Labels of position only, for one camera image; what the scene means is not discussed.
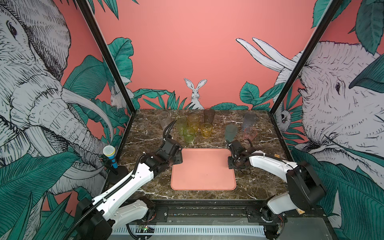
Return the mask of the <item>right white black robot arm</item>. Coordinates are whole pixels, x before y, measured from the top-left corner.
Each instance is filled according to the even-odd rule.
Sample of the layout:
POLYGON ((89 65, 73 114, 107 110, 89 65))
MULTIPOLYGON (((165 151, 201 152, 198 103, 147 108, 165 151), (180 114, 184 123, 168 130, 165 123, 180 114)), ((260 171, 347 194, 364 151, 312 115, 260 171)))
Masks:
POLYGON ((312 165, 282 160, 256 150, 253 144, 245 148, 238 140, 226 141, 231 152, 228 157, 229 169, 242 170, 250 167, 262 169, 279 177, 287 184, 287 192, 271 197, 259 210, 266 223, 273 222, 283 213, 291 210, 309 211, 325 197, 327 189, 315 172, 312 165))

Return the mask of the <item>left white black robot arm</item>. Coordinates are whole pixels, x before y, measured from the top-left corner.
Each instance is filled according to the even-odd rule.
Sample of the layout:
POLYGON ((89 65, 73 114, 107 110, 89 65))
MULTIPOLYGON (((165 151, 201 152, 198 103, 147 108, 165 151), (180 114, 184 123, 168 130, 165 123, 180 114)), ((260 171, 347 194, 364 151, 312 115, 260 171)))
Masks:
POLYGON ((154 204, 139 199, 124 206, 124 202, 146 183, 163 173, 173 164, 182 163, 182 146, 168 137, 155 152, 142 153, 134 169, 112 188, 77 204, 75 222, 64 239, 76 232, 77 240, 106 240, 121 225, 143 219, 154 204))

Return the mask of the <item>light green tall glass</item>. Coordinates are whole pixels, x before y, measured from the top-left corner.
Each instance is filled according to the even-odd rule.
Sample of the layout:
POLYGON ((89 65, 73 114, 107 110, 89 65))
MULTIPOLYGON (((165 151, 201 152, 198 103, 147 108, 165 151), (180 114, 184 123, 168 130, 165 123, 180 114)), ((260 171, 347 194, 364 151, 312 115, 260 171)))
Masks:
POLYGON ((187 127, 187 117, 178 117, 176 122, 176 127, 180 135, 183 135, 184 129, 187 127))

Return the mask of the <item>black frame post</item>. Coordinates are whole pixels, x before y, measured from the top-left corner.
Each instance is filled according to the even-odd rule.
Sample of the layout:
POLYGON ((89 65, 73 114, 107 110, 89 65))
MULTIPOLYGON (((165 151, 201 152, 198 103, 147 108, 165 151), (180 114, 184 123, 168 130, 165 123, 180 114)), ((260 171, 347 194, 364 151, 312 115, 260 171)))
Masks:
POLYGON ((108 48, 108 45, 105 42, 105 39, 102 35, 102 32, 97 24, 97 21, 94 18, 94 14, 92 13, 92 9, 90 8, 89 2, 84 0, 77 0, 77 5, 79 6, 79 9, 98 45, 99 50, 102 53, 102 56, 104 60, 107 63, 107 66, 109 70, 111 71, 111 74, 114 78, 114 80, 117 82, 117 85, 123 95, 123 98, 125 100, 125 103, 127 104, 127 107, 129 109, 129 112, 131 114, 135 114, 136 110, 135 107, 131 101, 131 98, 129 97, 127 93, 127 89, 122 81, 121 75, 119 73, 119 70, 117 68, 117 65, 111 55, 111 52, 108 48))
POLYGON ((303 69, 305 63, 313 53, 317 43, 323 36, 324 32, 326 31, 328 25, 332 21, 334 15, 336 14, 337 10, 343 3, 342 0, 333 0, 330 1, 327 5, 325 12, 323 13, 315 31, 313 32, 308 44, 306 45, 305 49, 303 50, 303 53, 301 57, 299 58, 297 64, 295 65, 294 69, 292 70, 292 73, 290 74, 287 82, 285 83, 281 93, 279 94, 277 100, 275 101, 273 107, 270 109, 270 114, 274 115, 276 111, 278 110, 278 107, 284 100, 285 96, 287 95, 288 91, 291 89, 293 83, 298 78, 299 73, 303 69))

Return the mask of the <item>left black frame post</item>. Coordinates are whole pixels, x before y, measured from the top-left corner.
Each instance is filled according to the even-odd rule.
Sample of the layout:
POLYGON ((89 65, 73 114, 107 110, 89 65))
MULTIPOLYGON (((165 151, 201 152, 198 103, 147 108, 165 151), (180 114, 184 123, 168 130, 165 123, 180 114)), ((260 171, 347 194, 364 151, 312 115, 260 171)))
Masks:
POLYGON ((131 101, 131 98, 129 97, 127 93, 127 89, 122 81, 121 75, 119 73, 119 70, 117 68, 117 65, 111 55, 111 52, 108 48, 108 45, 105 42, 105 39, 102 35, 102 32, 97 24, 97 21, 94 18, 94 14, 92 13, 92 9, 90 8, 89 2, 84 0, 77 0, 77 5, 79 6, 79 9, 98 45, 99 50, 102 53, 102 56, 104 60, 107 63, 107 66, 109 70, 111 71, 111 74, 114 78, 114 80, 117 82, 117 85, 123 95, 123 98, 125 100, 125 103, 127 104, 127 107, 129 109, 129 112, 131 114, 135 114, 136 110, 135 107, 131 101))

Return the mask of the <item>white ventilation grille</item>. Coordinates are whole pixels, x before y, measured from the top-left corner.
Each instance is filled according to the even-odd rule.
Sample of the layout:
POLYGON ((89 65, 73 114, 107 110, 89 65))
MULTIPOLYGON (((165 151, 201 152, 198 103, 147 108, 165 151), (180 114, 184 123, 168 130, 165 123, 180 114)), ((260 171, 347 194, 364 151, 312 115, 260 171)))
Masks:
POLYGON ((171 235, 220 235, 265 237, 263 226, 202 226, 202 225, 149 225, 121 227, 113 231, 113 235, 135 236, 171 236, 171 235))

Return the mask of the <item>amber tall glass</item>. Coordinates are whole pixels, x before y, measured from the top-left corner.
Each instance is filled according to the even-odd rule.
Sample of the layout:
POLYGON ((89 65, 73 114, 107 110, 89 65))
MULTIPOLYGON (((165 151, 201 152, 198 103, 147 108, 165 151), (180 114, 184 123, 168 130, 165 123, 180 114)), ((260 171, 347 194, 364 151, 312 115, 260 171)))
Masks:
POLYGON ((188 126, 195 130, 197 133, 200 127, 200 116, 197 114, 191 114, 188 116, 188 126))

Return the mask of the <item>blue yellow toy microphone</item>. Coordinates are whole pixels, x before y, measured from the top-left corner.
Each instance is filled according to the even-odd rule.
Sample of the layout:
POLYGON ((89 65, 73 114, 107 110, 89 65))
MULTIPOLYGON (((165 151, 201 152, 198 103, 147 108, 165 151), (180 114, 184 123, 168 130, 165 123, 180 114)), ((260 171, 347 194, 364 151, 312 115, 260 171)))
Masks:
POLYGON ((116 170, 118 168, 118 163, 116 160, 116 149, 112 145, 107 145, 103 148, 103 154, 108 159, 108 164, 116 170))

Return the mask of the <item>pink square tray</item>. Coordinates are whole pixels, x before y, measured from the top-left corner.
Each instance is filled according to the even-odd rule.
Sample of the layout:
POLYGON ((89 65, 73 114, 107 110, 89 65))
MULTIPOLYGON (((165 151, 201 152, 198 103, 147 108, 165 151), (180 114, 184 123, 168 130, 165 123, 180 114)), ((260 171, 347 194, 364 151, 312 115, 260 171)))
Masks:
POLYGON ((232 191, 234 170, 229 168, 228 149, 183 149, 181 164, 172 166, 171 188, 175 191, 232 191))

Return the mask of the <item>clear glass tumbler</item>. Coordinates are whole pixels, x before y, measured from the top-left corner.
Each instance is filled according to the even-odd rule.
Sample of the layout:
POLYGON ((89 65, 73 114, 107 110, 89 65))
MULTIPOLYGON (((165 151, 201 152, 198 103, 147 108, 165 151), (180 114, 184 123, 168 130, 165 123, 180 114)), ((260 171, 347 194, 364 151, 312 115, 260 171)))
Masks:
POLYGON ((163 130, 165 130, 166 127, 172 122, 171 115, 167 111, 160 113, 158 115, 158 119, 163 130))

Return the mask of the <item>pink glass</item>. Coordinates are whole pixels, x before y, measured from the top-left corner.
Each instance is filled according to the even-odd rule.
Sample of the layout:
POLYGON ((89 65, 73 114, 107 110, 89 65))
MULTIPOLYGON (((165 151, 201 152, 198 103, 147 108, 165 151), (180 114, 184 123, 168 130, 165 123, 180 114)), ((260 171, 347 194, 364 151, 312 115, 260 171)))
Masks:
POLYGON ((243 140, 253 141, 258 135, 258 130, 255 128, 246 128, 243 134, 243 140))

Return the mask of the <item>teal wine glass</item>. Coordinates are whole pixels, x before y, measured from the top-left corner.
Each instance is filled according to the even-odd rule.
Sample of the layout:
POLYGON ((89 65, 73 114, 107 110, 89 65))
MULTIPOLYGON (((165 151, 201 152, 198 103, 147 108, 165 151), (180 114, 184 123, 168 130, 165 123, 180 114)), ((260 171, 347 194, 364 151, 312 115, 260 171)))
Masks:
POLYGON ((232 142, 235 139, 237 132, 238 132, 238 128, 236 125, 234 124, 227 125, 225 129, 225 140, 228 142, 232 142))

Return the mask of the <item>grey tall glass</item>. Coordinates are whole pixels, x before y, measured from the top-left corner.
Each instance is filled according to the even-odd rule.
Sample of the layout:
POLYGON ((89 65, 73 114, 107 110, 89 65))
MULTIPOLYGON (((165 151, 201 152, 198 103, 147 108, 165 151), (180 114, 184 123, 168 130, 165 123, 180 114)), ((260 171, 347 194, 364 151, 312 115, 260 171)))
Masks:
POLYGON ((254 112, 247 112, 243 118, 242 130, 244 131, 247 128, 251 128, 255 124, 257 119, 257 115, 254 112))

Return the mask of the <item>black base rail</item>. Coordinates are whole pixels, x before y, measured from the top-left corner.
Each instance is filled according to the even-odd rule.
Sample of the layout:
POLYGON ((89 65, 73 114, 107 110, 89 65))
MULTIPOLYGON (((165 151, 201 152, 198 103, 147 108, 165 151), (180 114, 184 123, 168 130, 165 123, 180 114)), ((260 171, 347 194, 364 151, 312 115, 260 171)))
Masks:
POLYGON ((303 214, 299 214, 297 210, 274 214, 268 208, 267 202, 261 200, 150 200, 145 196, 125 201, 113 216, 118 217, 123 208, 128 206, 133 206, 134 209, 140 206, 148 208, 138 218, 133 218, 133 222, 137 223, 164 223, 171 217, 247 218, 249 223, 260 225, 276 224, 281 220, 286 222, 288 218, 321 218, 324 222, 329 222, 319 206, 303 214))

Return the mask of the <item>yellow short glass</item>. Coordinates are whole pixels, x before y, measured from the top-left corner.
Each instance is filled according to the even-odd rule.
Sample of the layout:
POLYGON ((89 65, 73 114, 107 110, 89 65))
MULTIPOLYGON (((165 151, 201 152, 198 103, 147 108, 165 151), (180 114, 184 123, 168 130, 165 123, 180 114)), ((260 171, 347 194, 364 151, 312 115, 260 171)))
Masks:
POLYGON ((213 126, 210 123, 203 123, 200 126, 200 130, 203 138, 209 138, 211 136, 213 126))

